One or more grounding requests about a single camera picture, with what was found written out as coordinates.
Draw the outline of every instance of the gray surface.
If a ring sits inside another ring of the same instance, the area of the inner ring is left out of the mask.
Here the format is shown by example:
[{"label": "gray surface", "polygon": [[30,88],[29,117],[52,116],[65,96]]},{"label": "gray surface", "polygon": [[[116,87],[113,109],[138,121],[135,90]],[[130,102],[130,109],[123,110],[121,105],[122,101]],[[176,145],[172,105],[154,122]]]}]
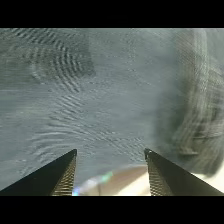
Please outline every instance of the gray surface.
[{"label": "gray surface", "polygon": [[[0,188],[73,148],[76,184],[145,164],[145,147],[183,166],[166,141],[183,105],[176,32],[0,29]],[[208,32],[221,59],[223,30]]]}]

